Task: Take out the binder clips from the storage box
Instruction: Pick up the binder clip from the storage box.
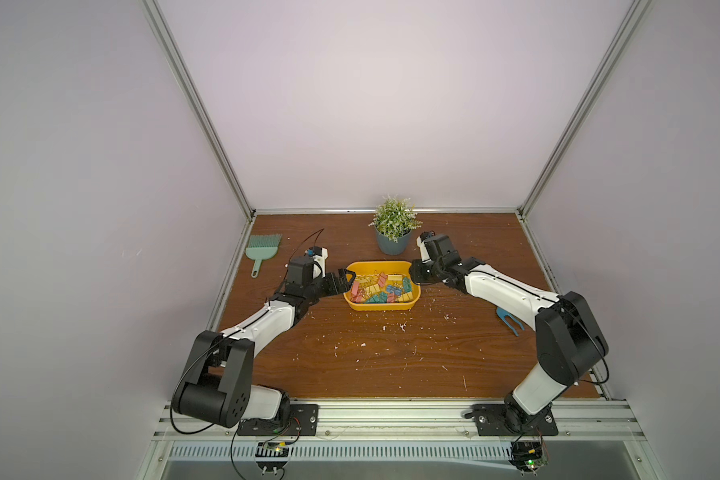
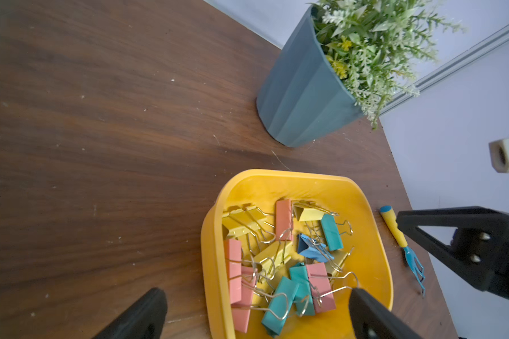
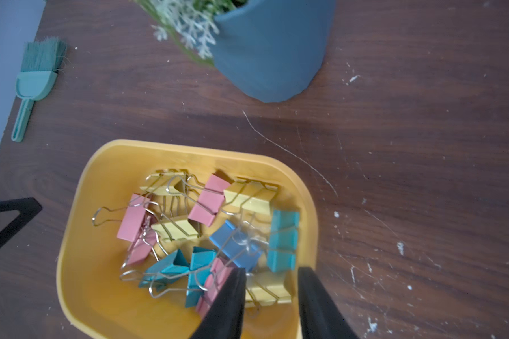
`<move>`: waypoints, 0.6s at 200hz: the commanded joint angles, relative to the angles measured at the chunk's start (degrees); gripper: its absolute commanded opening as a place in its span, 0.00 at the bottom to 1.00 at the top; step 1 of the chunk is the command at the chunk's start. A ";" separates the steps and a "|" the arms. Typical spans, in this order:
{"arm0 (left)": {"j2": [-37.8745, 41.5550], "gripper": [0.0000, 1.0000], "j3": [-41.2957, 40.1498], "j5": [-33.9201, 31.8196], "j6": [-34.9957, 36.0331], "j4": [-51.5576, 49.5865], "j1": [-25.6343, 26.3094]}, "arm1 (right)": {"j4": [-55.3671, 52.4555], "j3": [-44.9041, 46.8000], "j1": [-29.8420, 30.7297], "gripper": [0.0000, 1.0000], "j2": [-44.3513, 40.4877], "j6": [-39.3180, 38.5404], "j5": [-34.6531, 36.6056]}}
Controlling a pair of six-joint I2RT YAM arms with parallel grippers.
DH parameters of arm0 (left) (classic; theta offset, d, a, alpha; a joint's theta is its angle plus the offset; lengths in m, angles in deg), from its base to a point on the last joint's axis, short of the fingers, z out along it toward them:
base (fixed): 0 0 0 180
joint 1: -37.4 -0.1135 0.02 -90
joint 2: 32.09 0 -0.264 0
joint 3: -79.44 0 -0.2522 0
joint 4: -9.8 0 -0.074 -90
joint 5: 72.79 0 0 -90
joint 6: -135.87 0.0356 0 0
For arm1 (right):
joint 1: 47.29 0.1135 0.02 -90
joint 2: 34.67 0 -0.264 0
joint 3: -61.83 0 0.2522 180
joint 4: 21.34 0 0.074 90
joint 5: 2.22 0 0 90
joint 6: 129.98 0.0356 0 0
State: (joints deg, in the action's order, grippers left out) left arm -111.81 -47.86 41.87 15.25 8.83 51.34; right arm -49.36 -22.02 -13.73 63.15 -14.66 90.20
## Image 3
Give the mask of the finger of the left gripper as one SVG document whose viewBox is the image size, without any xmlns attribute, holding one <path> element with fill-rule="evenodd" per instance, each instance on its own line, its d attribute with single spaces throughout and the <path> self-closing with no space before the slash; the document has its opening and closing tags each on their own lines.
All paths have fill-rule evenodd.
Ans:
<svg viewBox="0 0 509 339">
<path fill-rule="evenodd" d="M 33 197 L 0 201 L 0 213 L 9 211 L 17 211 L 18 215 L 1 230 L 0 249 L 42 211 L 42 206 Z"/>
</svg>

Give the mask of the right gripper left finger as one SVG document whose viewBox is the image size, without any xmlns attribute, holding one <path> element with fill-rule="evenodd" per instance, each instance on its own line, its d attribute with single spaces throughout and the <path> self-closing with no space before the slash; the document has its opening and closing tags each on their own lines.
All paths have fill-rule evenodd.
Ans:
<svg viewBox="0 0 509 339">
<path fill-rule="evenodd" d="M 245 269 L 234 268 L 202 323 L 191 335 L 191 339 L 241 338 L 245 313 L 246 282 Z"/>
</svg>

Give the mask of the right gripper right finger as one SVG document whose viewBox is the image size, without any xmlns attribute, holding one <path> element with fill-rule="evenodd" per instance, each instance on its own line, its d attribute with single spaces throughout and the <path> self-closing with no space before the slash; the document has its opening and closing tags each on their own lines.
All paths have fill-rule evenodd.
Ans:
<svg viewBox="0 0 509 339">
<path fill-rule="evenodd" d="M 298 306 L 303 338 L 358 338 L 311 267 L 298 269 Z"/>
</svg>

